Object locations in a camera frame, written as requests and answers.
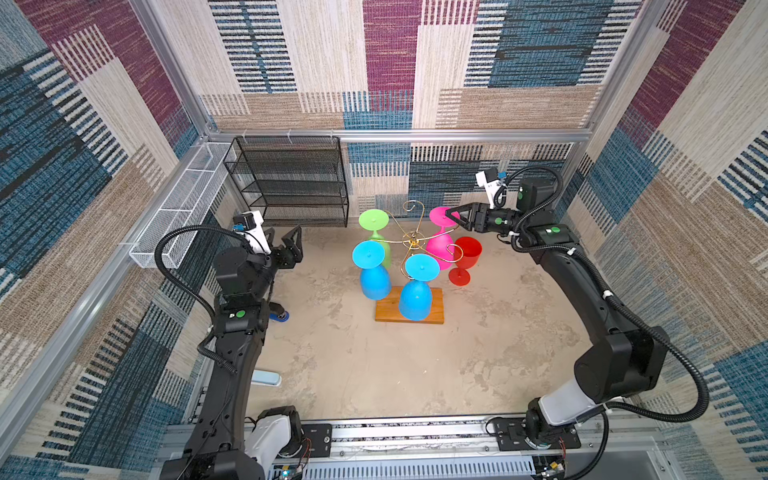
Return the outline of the red plastic wine glass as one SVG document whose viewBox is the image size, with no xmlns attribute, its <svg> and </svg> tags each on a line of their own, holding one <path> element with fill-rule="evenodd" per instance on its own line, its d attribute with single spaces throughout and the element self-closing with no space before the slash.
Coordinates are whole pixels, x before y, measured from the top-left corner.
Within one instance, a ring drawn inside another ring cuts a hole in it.
<svg viewBox="0 0 768 480">
<path fill-rule="evenodd" d="M 471 281 L 469 270 L 474 267 L 482 252 L 482 244 L 472 237 L 461 237 L 456 241 L 455 263 L 449 271 L 449 281 L 458 287 L 466 286 Z"/>
</svg>

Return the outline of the magenta plastic wine glass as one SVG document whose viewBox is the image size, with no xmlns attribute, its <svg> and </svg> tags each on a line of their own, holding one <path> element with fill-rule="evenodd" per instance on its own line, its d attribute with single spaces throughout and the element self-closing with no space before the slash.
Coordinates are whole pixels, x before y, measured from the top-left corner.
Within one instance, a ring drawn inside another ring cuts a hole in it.
<svg viewBox="0 0 768 480">
<path fill-rule="evenodd" d="M 436 207 L 429 214 L 430 221 L 439 231 L 427 241 L 426 252 L 437 261 L 441 271 L 451 269 L 455 261 L 463 256 L 461 248 L 450 235 L 457 224 L 447 216 L 448 210 L 448 207 Z"/>
</svg>

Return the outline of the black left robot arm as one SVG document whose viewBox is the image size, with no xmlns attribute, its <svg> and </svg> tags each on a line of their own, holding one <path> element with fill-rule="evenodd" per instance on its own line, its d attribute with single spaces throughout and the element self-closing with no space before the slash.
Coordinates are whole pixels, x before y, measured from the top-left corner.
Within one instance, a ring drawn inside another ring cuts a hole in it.
<svg viewBox="0 0 768 480">
<path fill-rule="evenodd" d="M 276 273 L 292 269 L 303 259 L 302 229 L 294 227 L 274 247 L 246 232 L 212 225 L 207 231 L 231 237 L 237 245 L 214 259 L 220 295 L 199 302 L 211 327 L 198 351 L 212 360 L 200 416 L 181 456 L 163 464 L 163 479 L 265 479 L 279 458 L 306 450 L 300 416 L 293 406 L 259 415 L 251 432 L 245 430 L 246 407 L 255 364 L 262 352 L 272 318 L 287 311 L 271 299 Z"/>
</svg>

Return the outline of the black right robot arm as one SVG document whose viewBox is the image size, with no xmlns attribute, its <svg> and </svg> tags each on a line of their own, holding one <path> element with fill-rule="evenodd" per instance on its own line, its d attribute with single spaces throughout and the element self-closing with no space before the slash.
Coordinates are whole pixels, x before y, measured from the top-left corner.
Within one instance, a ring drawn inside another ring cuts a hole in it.
<svg viewBox="0 0 768 480">
<path fill-rule="evenodd" d="M 564 385 L 529 403 L 525 435 L 534 448 L 548 447 L 600 405 L 655 387 L 667 352 L 653 337 L 663 330 L 644 332 L 623 317 L 577 259 L 582 251 L 578 240 L 568 227 L 555 223 L 548 205 L 557 193 L 556 180 L 525 179 L 513 209 L 474 202 L 446 213 L 467 231 L 508 236 L 529 249 L 571 302 L 592 343 Z"/>
</svg>

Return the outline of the black mesh shelf rack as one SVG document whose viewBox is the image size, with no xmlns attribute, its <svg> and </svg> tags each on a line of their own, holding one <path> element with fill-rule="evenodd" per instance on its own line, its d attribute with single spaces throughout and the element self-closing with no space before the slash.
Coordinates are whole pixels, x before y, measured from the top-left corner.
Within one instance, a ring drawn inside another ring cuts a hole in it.
<svg viewBox="0 0 768 480">
<path fill-rule="evenodd" d="M 238 136 L 223 164 L 242 201 L 268 226 L 348 224 L 346 172 L 335 136 Z"/>
</svg>

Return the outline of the green plastic wine glass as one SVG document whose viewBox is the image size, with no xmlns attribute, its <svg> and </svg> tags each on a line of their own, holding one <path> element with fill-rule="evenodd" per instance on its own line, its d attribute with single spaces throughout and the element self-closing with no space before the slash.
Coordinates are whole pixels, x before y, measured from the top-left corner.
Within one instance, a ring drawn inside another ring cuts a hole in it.
<svg viewBox="0 0 768 480">
<path fill-rule="evenodd" d="M 391 266 L 391 247 L 381 234 L 381 231 L 388 225 L 389 219 L 389 214 L 381 209 L 369 209 L 359 216 L 360 226 L 371 233 L 369 240 L 379 243 L 384 249 L 385 258 L 382 263 L 384 268 Z"/>
</svg>

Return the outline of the blue plastic wine glass rear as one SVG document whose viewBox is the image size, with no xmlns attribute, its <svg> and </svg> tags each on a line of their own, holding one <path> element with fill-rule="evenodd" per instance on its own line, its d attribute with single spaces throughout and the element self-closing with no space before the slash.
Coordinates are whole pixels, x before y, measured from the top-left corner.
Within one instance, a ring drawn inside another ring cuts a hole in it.
<svg viewBox="0 0 768 480">
<path fill-rule="evenodd" d="M 384 247 L 376 241 L 358 244 L 352 253 L 354 264 L 361 269 L 360 282 L 363 294 L 370 300 L 379 301 L 391 292 L 389 273 L 383 266 L 386 259 Z"/>
</svg>

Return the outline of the blue plastic wine glass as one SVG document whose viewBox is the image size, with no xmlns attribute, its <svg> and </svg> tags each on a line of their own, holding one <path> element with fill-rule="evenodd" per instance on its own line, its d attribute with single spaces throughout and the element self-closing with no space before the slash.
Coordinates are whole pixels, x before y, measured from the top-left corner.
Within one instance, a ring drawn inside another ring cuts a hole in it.
<svg viewBox="0 0 768 480">
<path fill-rule="evenodd" d="M 439 265 L 428 254 L 415 254 L 406 260 L 405 272 L 410 280 L 400 294 L 400 314 L 410 321 L 423 321 L 431 313 L 433 294 L 429 283 L 439 275 Z"/>
<path fill-rule="evenodd" d="M 360 282 L 363 294 L 370 300 L 379 301 L 391 292 L 389 273 L 383 266 L 386 259 L 384 247 L 376 241 L 358 244 L 352 253 L 354 264 L 361 269 Z"/>
</svg>

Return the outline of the blue plastic wine glass front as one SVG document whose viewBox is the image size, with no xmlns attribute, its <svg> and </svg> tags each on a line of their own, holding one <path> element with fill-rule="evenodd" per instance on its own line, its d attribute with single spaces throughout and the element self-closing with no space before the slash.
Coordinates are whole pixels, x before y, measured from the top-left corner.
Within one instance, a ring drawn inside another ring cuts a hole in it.
<svg viewBox="0 0 768 480">
<path fill-rule="evenodd" d="M 400 314 L 410 321 L 423 321 L 431 313 L 433 294 L 429 283 L 439 275 L 439 265 L 428 254 L 415 254 L 406 260 L 405 272 L 410 280 L 400 294 Z"/>
</svg>

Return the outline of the wooden rack base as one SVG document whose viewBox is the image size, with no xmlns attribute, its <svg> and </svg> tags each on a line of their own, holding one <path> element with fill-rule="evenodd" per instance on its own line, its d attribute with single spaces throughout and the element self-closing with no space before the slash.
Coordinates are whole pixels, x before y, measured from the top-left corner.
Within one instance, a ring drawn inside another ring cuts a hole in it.
<svg viewBox="0 0 768 480">
<path fill-rule="evenodd" d="M 445 322 L 443 291 L 440 288 L 430 289 L 430 304 L 425 299 L 417 300 L 410 291 L 407 291 L 406 299 L 402 301 L 402 291 L 402 287 L 395 286 L 386 298 L 376 302 L 375 321 L 423 324 Z"/>
</svg>

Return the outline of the light blue flat case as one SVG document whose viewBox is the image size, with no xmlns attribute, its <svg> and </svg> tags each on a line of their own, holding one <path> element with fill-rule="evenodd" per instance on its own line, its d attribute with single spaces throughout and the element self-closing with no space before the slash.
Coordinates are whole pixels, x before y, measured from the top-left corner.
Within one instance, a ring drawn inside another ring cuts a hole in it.
<svg viewBox="0 0 768 480">
<path fill-rule="evenodd" d="M 255 369 L 251 376 L 251 384 L 256 386 L 279 387 L 282 376 L 277 372 Z"/>
</svg>

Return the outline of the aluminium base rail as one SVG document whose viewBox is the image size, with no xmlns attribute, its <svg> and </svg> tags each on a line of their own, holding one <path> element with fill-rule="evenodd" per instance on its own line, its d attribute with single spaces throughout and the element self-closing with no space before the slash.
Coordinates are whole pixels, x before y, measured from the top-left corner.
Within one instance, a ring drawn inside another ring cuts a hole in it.
<svg viewBox="0 0 768 480">
<path fill-rule="evenodd" d="M 596 417 L 550 448 L 524 440 L 519 414 L 305 420 L 306 479 L 680 479 L 660 430 L 634 414 Z"/>
</svg>

